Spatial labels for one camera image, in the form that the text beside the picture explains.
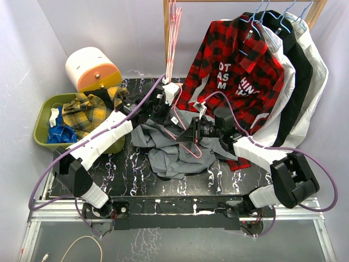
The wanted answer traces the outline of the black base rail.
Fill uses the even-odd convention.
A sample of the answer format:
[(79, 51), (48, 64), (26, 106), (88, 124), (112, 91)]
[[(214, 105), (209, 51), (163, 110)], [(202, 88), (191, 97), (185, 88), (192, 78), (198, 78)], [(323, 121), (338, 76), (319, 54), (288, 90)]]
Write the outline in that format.
[(82, 215), (92, 222), (110, 222), (113, 230), (143, 228), (239, 230), (251, 223), (257, 231), (273, 218), (270, 207), (253, 209), (242, 196), (125, 196), (114, 197), (100, 214), (85, 203)]

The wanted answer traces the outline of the wooden clothes rack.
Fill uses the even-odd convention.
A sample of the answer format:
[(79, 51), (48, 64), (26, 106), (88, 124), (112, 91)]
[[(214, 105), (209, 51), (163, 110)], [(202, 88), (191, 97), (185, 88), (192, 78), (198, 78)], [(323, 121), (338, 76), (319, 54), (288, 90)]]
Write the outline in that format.
[[(327, 4), (327, 0), (308, 1), (309, 5), (302, 11), (297, 19), (304, 20), (309, 29), (313, 29), (320, 14)], [(165, 61), (166, 72), (163, 83), (170, 82), (173, 73), (173, 65), (175, 63), (176, 47), (182, 19), (182, 8), (177, 7), (179, 1), (163, 1), (163, 18), (164, 18), (164, 40), (165, 40)]]

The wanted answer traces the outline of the yellow plaid shirt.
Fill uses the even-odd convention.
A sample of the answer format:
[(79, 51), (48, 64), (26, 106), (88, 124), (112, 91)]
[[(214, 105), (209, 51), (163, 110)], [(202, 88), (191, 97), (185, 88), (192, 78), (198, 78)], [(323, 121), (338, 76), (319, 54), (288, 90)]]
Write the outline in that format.
[(102, 124), (127, 96), (127, 89), (120, 86), (77, 93), (71, 102), (63, 105), (63, 122), (81, 140)]

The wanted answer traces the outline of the pink hangers bundle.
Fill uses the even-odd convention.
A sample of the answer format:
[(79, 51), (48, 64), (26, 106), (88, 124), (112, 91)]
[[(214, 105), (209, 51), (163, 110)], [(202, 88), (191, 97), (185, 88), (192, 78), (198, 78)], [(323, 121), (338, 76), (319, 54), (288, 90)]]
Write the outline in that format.
[(164, 79), (168, 79), (171, 82), (180, 21), (182, 18), (182, 8), (177, 8), (177, 1), (163, 1), (163, 9), (166, 51), (166, 72)]

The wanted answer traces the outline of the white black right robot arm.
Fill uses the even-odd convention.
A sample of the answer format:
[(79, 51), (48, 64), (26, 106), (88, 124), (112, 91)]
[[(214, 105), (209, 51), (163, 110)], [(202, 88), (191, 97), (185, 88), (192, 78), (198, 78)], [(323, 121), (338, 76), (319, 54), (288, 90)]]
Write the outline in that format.
[(254, 145), (241, 135), (228, 108), (216, 109), (213, 122), (205, 116), (193, 117), (189, 127), (176, 140), (198, 144), (203, 138), (218, 138), (226, 152), (244, 158), (270, 173), (270, 185), (252, 190), (238, 204), (248, 216), (257, 216), (266, 206), (282, 204), (292, 209), (320, 189), (305, 155)]

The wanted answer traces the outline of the pink wire hanger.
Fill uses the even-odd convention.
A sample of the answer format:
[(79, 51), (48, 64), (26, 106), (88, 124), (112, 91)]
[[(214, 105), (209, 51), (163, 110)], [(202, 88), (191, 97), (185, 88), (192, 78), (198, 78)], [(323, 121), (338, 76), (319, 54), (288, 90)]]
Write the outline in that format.
[[(177, 119), (177, 123), (180, 123), (181, 126), (183, 127), (184, 130), (186, 130), (186, 126), (184, 125), (183, 121), (181, 120), (181, 118), (179, 117), (179, 115), (177, 114), (177, 111), (176, 111), (176, 105), (178, 103), (178, 100), (179, 100), (179, 97), (180, 95), (182, 94), (182, 88), (180, 89), (180, 93), (175, 97), (175, 99), (173, 100), (173, 103), (172, 103), (172, 107), (171, 109), (173, 110), (175, 116), (176, 116), (176, 119)], [(199, 152), (199, 155), (197, 156), (196, 154), (194, 154), (190, 149), (188, 149), (185, 145), (183, 145), (182, 143), (179, 143), (187, 152), (189, 152), (193, 157), (199, 159), (202, 157), (202, 151), (200, 150), (200, 148), (195, 145), (196, 149), (198, 150)]]

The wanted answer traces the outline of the blue cloth in basket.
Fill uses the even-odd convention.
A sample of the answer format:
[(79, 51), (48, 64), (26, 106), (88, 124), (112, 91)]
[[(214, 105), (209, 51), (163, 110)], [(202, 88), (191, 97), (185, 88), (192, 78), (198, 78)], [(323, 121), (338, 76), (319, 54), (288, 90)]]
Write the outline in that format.
[(47, 143), (48, 144), (63, 144), (63, 143), (75, 143), (77, 142), (77, 136), (72, 127), (67, 126), (62, 117), (62, 107), (58, 106), (59, 116), (56, 119), (56, 125), (54, 127), (50, 127), (48, 122), (48, 136)]

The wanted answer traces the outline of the olive green laundry basket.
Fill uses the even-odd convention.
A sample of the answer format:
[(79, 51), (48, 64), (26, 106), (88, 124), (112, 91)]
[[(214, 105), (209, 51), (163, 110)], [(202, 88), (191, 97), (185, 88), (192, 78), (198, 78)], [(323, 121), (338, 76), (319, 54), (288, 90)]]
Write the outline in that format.
[(51, 115), (51, 108), (57, 108), (58, 106), (63, 107), (63, 105), (65, 103), (69, 103), (75, 98), (75, 94), (77, 94), (77, 93), (59, 94), (59, 95), (56, 95), (56, 96), (49, 98), (42, 105), (37, 122), (35, 124), (35, 128), (34, 128), (34, 140), (38, 145), (47, 147), (48, 149), (53, 151), (60, 146), (67, 148), (70, 145), (74, 144), (74, 143), (48, 144), (47, 143), (47, 136), (48, 136), (49, 127), (47, 124), (49, 122), (49, 118)]

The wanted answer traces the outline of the red black plaid shirt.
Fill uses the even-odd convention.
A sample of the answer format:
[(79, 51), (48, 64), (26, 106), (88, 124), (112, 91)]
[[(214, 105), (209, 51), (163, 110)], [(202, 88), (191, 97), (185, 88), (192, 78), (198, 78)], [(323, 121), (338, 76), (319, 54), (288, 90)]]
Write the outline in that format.
[(231, 106), (242, 128), (255, 134), (267, 121), (284, 85), (284, 69), (268, 50), (254, 51), (259, 36), (243, 43), (250, 25), (239, 20), (212, 21), (182, 86), (177, 107), (192, 111), (191, 97), (207, 79), (197, 101), (205, 98), (207, 115)]

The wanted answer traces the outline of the aluminium frame rail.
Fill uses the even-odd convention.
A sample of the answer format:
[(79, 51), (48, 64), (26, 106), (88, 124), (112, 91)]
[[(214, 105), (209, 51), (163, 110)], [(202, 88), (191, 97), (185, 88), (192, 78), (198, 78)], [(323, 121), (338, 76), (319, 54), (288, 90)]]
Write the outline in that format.
[[(216, 161), (200, 174), (162, 181), (145, 154), (102, 156), (92, 168), (102, 189), (122, 197), (152, 195), (218, 196), (244, 194), (270, 181), (258, 168), (230, 171)], [(21, 261), (336, 261), (324, 217), (296, 208), (276, 209), (276, 221), (264, 221), (265, 236), (253, 239), (219, 228), (143, 228), (115, 231), (110, 222), (89, 228), (77, 210), (82, 203), (64, 199), (29, 217)], [(102, 239), (93, 237), (100, 232)]]

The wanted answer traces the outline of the white orange cylinder container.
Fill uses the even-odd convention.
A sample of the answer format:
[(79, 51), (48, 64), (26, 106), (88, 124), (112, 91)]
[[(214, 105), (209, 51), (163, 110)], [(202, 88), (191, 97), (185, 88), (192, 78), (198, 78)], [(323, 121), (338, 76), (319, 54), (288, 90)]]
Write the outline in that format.
[(98, 48), (84, 47), (73, 52), (65, 71), (78, 92), (118, 86), (122, 83), (118, 67)]

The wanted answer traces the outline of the white cloth in basket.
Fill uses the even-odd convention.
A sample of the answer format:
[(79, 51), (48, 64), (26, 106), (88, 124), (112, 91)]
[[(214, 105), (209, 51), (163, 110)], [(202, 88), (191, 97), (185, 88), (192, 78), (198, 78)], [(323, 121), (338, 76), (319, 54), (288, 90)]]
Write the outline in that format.
[(49, 124), (50, 127), (54, 127), (56, 125), (56, 119), (59, 116), (59, 109), (58, 108), (51, 108), (51, 116), (49, 118)]

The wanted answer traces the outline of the light grey white shirt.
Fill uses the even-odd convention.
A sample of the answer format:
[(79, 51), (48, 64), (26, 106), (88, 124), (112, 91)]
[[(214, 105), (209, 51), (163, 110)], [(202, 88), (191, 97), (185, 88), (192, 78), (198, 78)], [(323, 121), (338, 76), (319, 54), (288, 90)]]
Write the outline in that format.
[(280, 145), (281, 147), (297, 147), (305, 139), (310, 120), (316, 110), (317, 104), (327, 84), (329, 71), (325, 65), (311, 35), (308, 25), (297, 16), (286, 13), (285, 19), (293, 27), (297, 44), (303, 50), (303, 54), (312, 66), (312, 76), (306, 94), (302, 96), (299, 112), (287, 137)]

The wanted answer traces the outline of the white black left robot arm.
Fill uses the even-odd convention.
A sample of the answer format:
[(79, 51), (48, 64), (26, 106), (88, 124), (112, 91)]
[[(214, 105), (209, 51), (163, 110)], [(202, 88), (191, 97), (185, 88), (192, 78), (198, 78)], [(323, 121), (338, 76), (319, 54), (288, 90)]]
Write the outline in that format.
[(115, 142), (148, 119), (163, 123), (175, 97), (175, 93), (155, 89), (150, 95), (136, 94), (124, 99), (85, 138), (67, 148), (55, 150), (53, 170), (56, 180), (74, 197), (92, 205), (98, 217), (108, 217), (112, 213), (112, 201), (93, 181), (89, 169)]

